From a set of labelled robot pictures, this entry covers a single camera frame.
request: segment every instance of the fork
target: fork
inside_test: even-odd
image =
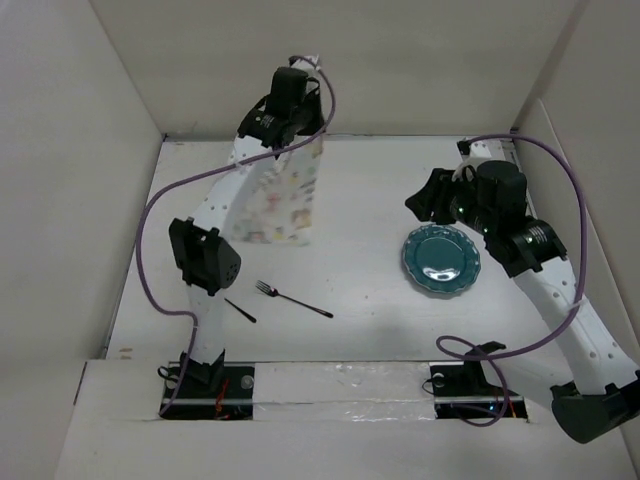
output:
[[[256,283],[256,288],[258,290],[260,290],[262,293],[264,293],[266,295],[269,295],[270,297],[286,298],[290,302],[297,303],[298,305],[302,305],[303,307],[306,307],[309,310],[313,310],[314,312],[319,313],[320,315],[324,315],[327,318],[333,318],[333,313],[326,312],[326,311],[324,311],[324,310],[322,310],[320,308],[312,307],[311,305],[307,305],[306,303],[299,302],[298,300],[296,300],[294,298],[287,297],[286,295],[282,295],[278,290],[276,290],[275,288],[267,285],[264,282],[261,282],[260,280],[258,280],[258,283]]]

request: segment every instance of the teal plate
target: teal plate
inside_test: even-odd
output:
[[[469,288],[480,273],[480,255],[457,228],[425,225],[411,232],[402,248],[407,272],[418,285],[445,294]]]

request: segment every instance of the purple hose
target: purple hose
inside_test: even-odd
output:
[[[476,423],[476,422],[471,422],[469,420],[466,420],[462,417],[460,418],[465,423],[469,425],[473,425],[474,427],[488,427],[490,425],[493,425],[496,422],[498,422],[501,418],[503,418],[504,415],[507,413],[507,405],[509,403],[509,389],[507,387],[507,381],[504,376],[504,373],[502,372],[502,370],[500,370],[498,365],[496,365],[495,360],[516,357],[518,355],[524,355],[526,353],[533,352],[534,350],[548,344],[549,342],[552,342],[553,340],[558,338],[560,335],[562,335],[562,333],[567,328],[569,328],[569,325],[578,314],[579,307],[577,306],[577,304],[580,300],[582,300],[582,296],[584,295],[584,287],[585,287],[586,277],[587,277],[587,206],[584,199],[584,192],[580,187],[578,178],[576,177],[575,173],[573,172],[573,170],[571,169],[567,161],[553,148],[549,147],[548,145],[546,145],[545,143],[539,140],[536,140],[535,138],[528,137],[526,135],[519,135],[515,133],[497,133],[497,134],[491,134],[491,135],[481,135],[479,137],[470,139],[469,142],[475,143],[483,140],[493,140],[493,139],[519,140],[522,142],[527,142],[527,143],[536,145],[537,147],[540,147],[543,150],[545,150],[547,153],[549,153],[549,155],[551,155],[553,158],[555,158],[555,160],[560,164],[560,166],[566,172],[567,176],[569,177],[569,180],[571,180],[573,189],[576,192],[576,198],[578,200],[578,209],[580,210],[580,271],[578,273],[578,282],[576,284],[576,294],[573,300],[573,303],[576,306],[574,306],[569,311],[567,318],[562,322],[562,324],[560,324],[558,328],[556,328],[554,331],[552,331],[549,335],[547,335],[543,339],[538,340],[537,342],[532,343],[531,345],[519,348],[517,350],[511,350],[509,352],[487,355],[485,353],[482,353],[482,351],[480,351],[477,347],[475,347],[473,343],[461,337],[457,337],[455,335],[443,335],[436,339],[436,346],[438,347],[438,349],[441,352],[446,353],[450,357],[456,358],[458,360],[464,360],[464,361],[469,360],[469,361],[489,362],[491,367],[495,370],[496,374],[498,375],[498,378],[500,379],[500,386],[502,388],[502,395],[503,395],[502,408],[497,413],[497,415],[494,416],[494,418],[492,418],[490,421],[486,423]],[[453,352],[442,346],[442,343],[445,341],[462,343],[463,345],[473,348],[476,351],[477,355],[460,355],[456,352]],[[483,408],[474,407],[471,405],[459,405],[459,407],[493,414],[493,412],[489,412],[488,410],[485,410]]]
[[[329,111],[329,115],[327,116],[327,119],[326,119],[324,125],[316,133],[314,133],[310,137],[306,138],[305,140],[303,140],[303,141],[301,141],[299,143],[296,143],[295,145],[289,145],[288,147],[281,148],[279,150],[274,150],[274,151],[271,151],[271,152],[262,153],[260,155],[255,155],[253,157],[249,157],[249,158],[247,158],[245,160],[242,160],[242,161],[238,162],[238,164],[240,164],[240,165],[250,165],[250,164],[255,163],[255,162],[259,161],[259,160],[265,160],[267,158],[271,158],[271,157],[274,157],[276,155],[282,155],[284,153],[292,152],[293,150],[297,150],[298,148],[304,147],[305,145],[310,144],[316,138],[318,138],[320,135],[322,135],[327,130],[327,127],[329,126],[329,124],[331,124],[331,121],[333,120],[333,117],[334,117],[334,115],[336,113],[336,95],[335,95],[335,91],[333,89],[333,85],[329,81],[329,78],[325,75],[325,73],[321,69],[318,69],[318,66],[315,63],[313,63],[308,58],[301,57],[301,56],[298,56],[298,55],[295,55],[295,56],[293,56],[291,58],[295,59],[295,60],[302,60],[304,62],[307,62],[314,69],[316,69],[318,74],[320,74],[320,76],[324,80],[324,83],[327,86],[327,89],[329,90],[329,96],[331,97],[331,110]],[[147,222],[147,219],[149,218],[149,213],[151,212],[151,209],[156,204],[156,202],[158,200],[160,200],[160,197],[162,197],[165,193],[173,190],[174,188],[178,188],[178,187],[181,187],[183,185],[187,185],[187,184],[195,182],[197,180],[202,180],[203,178],[212,177],[212,176],[218,175],[220,173],[230,172],[231,170],[234,170],[235,168],[237,168],[236,164],[225,165],[224,167],[216,168],[215,170],[210,170],[210,171],[204,172],[204,173],[199,173],[198,175],[194,175],[192,177],[185,178],[185,179],[180,180],[178,182],[175,182],[175,183],[172,183],[170,185],[167,185],[166,187],[160,189],[153,197],[151,197],[151,200],[149,200],[149,203],[147,203],[147,205],[145,206],[144,210],[142,211],[142,215],[140,216],[140,223],[138,224],[138,230],[136,232],[136,243],[135,243],[136,267],[138,268],[138,277],[140,278],[140,283],[142,285],[142,289],[144,290],[144,294],[146,295],[147,299],[149,300],[149,303],[158,312],[162,313],[163,315],[168,315],[168,316],[171,316],[171,317],[182,317],[182,316],[184,316],[184,317],[190,317],[191,318],[191,320],[193,322],[193,328],[191,330],[191,337],[189,339],[189,346],[187,347],[187,350],[185,352],[186,353],[186,358],[191,357],[191,352],[193,351],[193,346],[194,346],[195,341],[196,341],[196,334],[198,332],[198,317],[195,315],[195,313],[190,312],[188,310],[167,310],[166,308],[161,306],[157,302],[157,300],[154,298],[153,293],[151,292],[151,288],[149,288],[149,282],[147,281],[147,276],[146,276],[146,274],[144,272],[144,265],[143,265],[143,262],[142,262],[142,234],[144,233],[144,226],[145,226],[145,223]],[[180,391],[180,387],[182,386],[182,382],[184,381],[184,377],[185,377],[185,374],[186,374],[186,371],[187,371],[187,365],[188,365],[188,362],[183,362],[183,364],[181,365],[180,373],[178,375],[178,380],[176,381],[176,386],[173,389],[173,393],[171,394],[171,398],[169,398],[169,401],[167,402],[167,404],[164,407],[162,407],[162,409],[160,410],[160,413],[159,413],[160,416],[162,416],[169,408],[171,408],[171,406],[173,405],[173,402],[177,398],[178,392]]]

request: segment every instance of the purple cable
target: purple cable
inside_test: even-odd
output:
[[[502,387],[502,394],[503,394],[503,403],[502,403],[502,408],[500,409],[500,412],[498,412],[495,418],[491,419],[489,422],[486,422],[486,423],[475,423],[475,422],[470,422],[469,420],[461,418],[465,423],[468,423],[475,427],[488,427],[490,425],[493,425],[494,423],[498,422],[502,417],[504,417],[504,415],[507,412],[507,404],[509,403],[509,390],[507,388],[506,378],[503,372],[498,367],[498,365],[496,365],[495,360],[516,357],[518,355],[524,355],[526,353],[533,352],[534,350],[537,350],[538,348],[543,347],[544,345],[552,342],[553,340],[558,338],[560,335],[562,335],[562,333],[567,328],[569,328],[569,325],[578,314],[579,306],[577,304],[578,302],[580,302],[580,300],[582,300],[582,297],[584,295],[584,287],[585,287],[586,278],[587,278],[587,206],[584,198],[584,192],[582,191],[578,178],[576,177],[575,173],[571,169],[571,166],[562,157],[562,155],[556,152],[553,148],[551,148],[550,146],[546,145],[545,143],[539,140],[536,140],[533,137],[529,137],[526,135],[519,135],[515,133],[497,133],[497,134],[491,134],[491,135],[481,135],[479,137],[470,139],[469,142],[475,143],[483,140],[493,140],[493,139],[519,140],[522,142],[531,143],[545,150],[547,153],[549,153],[549,155],[551,155],[564,169],[565,173],[569,177],[569,180],[571,181],[571,184],[573,185],[573,188],[576,192],[576,198],[578,200],[578,209],[580,211],[580,271],[578,273],[578,282],[576,284],[576,294],[573,300],[574,307],[569,311],[567,318],[560,324],[560,326],[558,326],[558,328],[552,331],[549,335],[542,338],[541,340],[538,340],[535,343],[532,343],[531,345],[528,345],[526,347],[522,347],[516,350],[511,350],[509,352],[488,355],[488,354],[482,353],[482,351],[479,350],[477,347],[475,347],[471,342],[463,338],[457,337],[455,335],[443,335],[436,339],[436,346],[438,347],[438,349],[441,352],[446,353],[450,357],[456,358],[458,360],[464,360],[464,361],[470,360],[470,361],[489,362],[491,367],[495,370],[496,374],[498,375],[498,378],[500,379],[500,384]],[[478,355],[461,355],[459,353],[453,352],[442,346],[442,342],[444,341],[458,342],[468,347],[472,347],[475,349]],[[485,411],[488,412],[488,410],[484,410],[479,407],[473,407],[470,405],[460,405],[460,407],[471,409],[471,410],[481,410],[483,412]]]
[[[321,69],[318,68],[318,65],[316,65],[314,62],[312,62],[308,58],[305,58],[305,57],[302,57],[302,56],[299,56],[299,55],[294,55],[291,58],[295,59],[295,60],[302,60],[304,62],[307,62],[314,69],[316,69],[318,74],[320,74],[320,76],[322,77],[322,80],[324,81],[325,85],[327,86],[327,89],[329,90],[329,96],[331,97],[331,110],[329,111],[329,115],[327,116],[327,119],[326,119],[324,125],[316,133],[314,133],[310,137],[306,138],[305,140],[303,140],[303,141],[301,141],[299,143],[296,143],[295,145],[289,145],[288,147],[281,148],[279,150],[273,150],[271,152],[262,153],[260,155],[255,155],[253,157],[249,157],[249,158],[247,158],[245,160],[242,160],[242,161],[238,162],[238,164],[240,164],[240,165],[243,165],[243,166],[244,165],[250,165],[250,164],[255,163],[257,161],[265,160],[267,158],[271,158],[271,157],[274,157],[276,155],[282,155],[284,153],[292,152],[294,150],[297,150],[298,148],[304,147],[305,145],[310,144],[316,138],[318,138],[320,135],[322,135],[327,130],[327,127],[329,126],[329,124],[331,124],[331,121],[333,120],[333,117],[334,117],[334,115],[336,113],[336,95],[335,95],[335,91],[333,89],[333,85],[329,81],[329,78],[325,75],[324,71],[322,71]],[[191,318],[191,320],[193,322],[193,328],[191,330],[191,337],[189,339],[189,346],[187,347],[187,350],[185,352],[186,353],[186,358],[191,357],[191,353],[193,352],[193,346],[195,344],[196,334],[198,332],[198,317],[195,315],[195,313],[190,312],[188,310],[167,310],[166,308],[162,307],[157,302],[157,300],[154,298],[153,293],[151,292],[151,289],[149,288],[149,283],[147,281],[147,276],[146,276],[146,274],[144,272],[144,266],[143,266],[143,262],[142,262],[142,234],[144,233],[144,226],[145,226],[145,223],[147,222],[147,219],[149,218],[149,213],[151,212],[151,209],[156,204],[156,202],[160,199],[160,197],[162,197],[165,193],[173,190],[174,188],[178,188],[178,187],[181,187],[183,185],[187,185],[187,184],[195,182],[197,180],[202,180],[203,178],[212,177],[212,176],[218,175],[220,173],[230,172],[231,170],[234,170],[236,168],[237,168],[236,164],[225,165],[224,167],[216,168],[214,170],[210,170],[210,171],[204,172],[204,173],[199,173],[198,175],[194,175],[192,177],[185,178],[183,180],[179,180],[179,181],[177,181],[175,183],[167,185],[166,187],[160,189],[153,197],[151,197],[151,200],[149,200],[149,203],[147,203],[147,205],[145,206],[144,210],[142,211],[142,215],[140,216],[140,223],[138,223],[138,230],[136,232],[136,243],[135,243],[136,266],[138,268],[138,277],[140,278],[140,283],[142,285],[142,289],[144,290],[144,294],[147,297],[147,300],[149,300],[149,303],[151,304],[151,306],[153,308],[155,308],[158,312],[162,313],[163,315],[167,315],[167,316],[171,316],[171,317],[182,317],[182,316],[185,316],[185,317]],[[169,408],[171,408],[171,406],[173,405],[173,402],[177,398],[178,392],[180,390],[180,387],[182,386],[182,382],[184,381],[184,377],[185,377],[185,374],[186,374],[186,371],[187,371],[187,365],[188,365],[188,362],[183,362],[183,365],[181,365],[180,373],[179,373],[178,379],[176,381],[176,386],[173,389],[173,393],[171,394],[171,397],[169,398],[169,401],[160,410],[160,412],[159,412],[160,416],[162,416]]]

